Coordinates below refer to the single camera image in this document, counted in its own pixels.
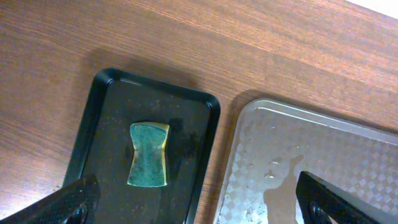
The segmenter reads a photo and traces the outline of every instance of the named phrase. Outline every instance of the green sponge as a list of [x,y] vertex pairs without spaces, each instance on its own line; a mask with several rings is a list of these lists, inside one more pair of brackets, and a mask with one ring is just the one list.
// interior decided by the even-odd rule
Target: green sponge
[[128,185],[136,187],[163,187],[166,181],[165,148],[170,126],[155,122],[133,123],[130,137],[134,157]]

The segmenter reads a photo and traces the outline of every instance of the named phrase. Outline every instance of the black tray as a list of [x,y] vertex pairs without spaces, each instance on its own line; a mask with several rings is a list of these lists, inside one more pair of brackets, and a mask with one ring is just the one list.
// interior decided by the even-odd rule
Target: black tray
[[[220,103],[210,94],[116,69],[94,78],[63,185],[86,174],[99,180],[95,223],[193,223]],[[127,185],[137,121],[170,125],[168,185]]]

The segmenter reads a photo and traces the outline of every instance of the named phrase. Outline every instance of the silver tray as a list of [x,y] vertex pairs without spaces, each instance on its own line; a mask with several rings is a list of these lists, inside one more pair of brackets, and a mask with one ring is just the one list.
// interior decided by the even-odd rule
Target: silver tray
[[262,99],[239,115],[213,223],[303,223],[302,170],[398,217],[398,136]]

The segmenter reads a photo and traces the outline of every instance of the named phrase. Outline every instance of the tray rim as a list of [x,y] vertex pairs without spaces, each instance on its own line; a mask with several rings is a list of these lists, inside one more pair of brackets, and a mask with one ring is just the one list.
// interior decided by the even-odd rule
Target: tray rim
[[195,215],[200,199],[201,189],[205,179],[211,150],[215,140],[218,121],[221,114],[220,101],[216,96],[203,91],[192,90],[182,86],[169,84],[142,77],[134,73],[124,72],[115,68],[105,68],[100,70],[91,83],[90,92],[85,105],[85,110],[81,117],[80,126],[77,132],[75,144],[70,156],[67,171],[63,180],[62,187],[71,184],[81,177],[83,168],[91,147],[93,135],[103,109],[103,102],[110,84],[115,81],[129,82],[136,85],[151,85],[154,88],[171,92],[180,92],[190,100],[204,101],[209,107],[210,115],[208,119],[205,140],[202,147],[201,156],[198,160],[197,173],[193,182],[190,195],[190,202],[185,215],[184,223],[194,223]]
[[[258,104],[258,103],[264,103],[265,105],[261,105],[261,107],[256,107],[256,104]],[[388,133],[386,131],[378,130],[376,128],[367,127],[362,124],[357,124],[357,123],[354,123],[351,121],[334,118],[332,116],[327,116],[327,115],[324,115],[321,113],[317,113],[317,112],[314,112],[311,110],[306,110],[306,109],[300,108],[298,106],[293,106],[293,105],[290,105],[287,103],[282,103],[282,102],[268,99],[268,98],[260,98],[260,99],[252,100],[246,106],[244,106],[244,108],[241,110],[241,112],[239,113],[239,116],[238,116],[238,120],[236,122],[234,138],[233,138],[233,142],[232,142],[231,149],[229,152],[228,162],[226,165],[226,170],[225,170],[224,178],[223,178],[223,183],[221,185],[221,190],[220,190],[220,194],[219,194],[218,201],[217,201],[216,212],[213,217],[213,224],[217,224],[218,217],[220,215],[221,208],[224,203],[226,187],[227,187],[228,179],[231,175],[233,160],[234,160],[234,156],[236,153],[236,149],[238,147],[236,145],[237,144],[236,140],[237,140],[237,136],[239,135],[238,130],[240,130],[240,128],[241,128],[241,120],[243,119],[243,113],[250,111],[250,110],[257,110],[259,108],[268,110],[268,111],[272,111],[275,113],[279,113],[279,114],[284,114],[286,116],[291,116],[291,117],[294,117],[297,119],[302,119],[302,120],[305,120],[305,121],[308,121],[311,123],[328,126],[329,128],[339,129],[341,131],[358,134],[358,135],[361,135],[361,136],[364,136],[364,137],[367,137],[370,139],[375,139],[378,141],[382,141],[382,142],[386,142],[388,144],[393,144],[393,145],[398,146],[398,135]],[[285,111],[277,111],[277,109],[281,109],[281,108],[285,109]],[[314,116],[318,119],[316,121],[314,121],[314,120],[309,120],[306,116],[300,117],[300,115],[303,115],[303,114],[307,115],[307,116],[308,115]],[[383,139],[374,138],[375,134],[380,134],[384,138]]]

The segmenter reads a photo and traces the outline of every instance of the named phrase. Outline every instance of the wood grain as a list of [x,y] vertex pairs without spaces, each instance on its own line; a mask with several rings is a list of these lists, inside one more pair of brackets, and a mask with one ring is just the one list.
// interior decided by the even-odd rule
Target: wood grain
[[197,223],[213,220],[236,118],[255,98],[398,130],[398,20],[348,2],[0,6],[0,218],[61,186],[91,81],[105,67],[220,100]]

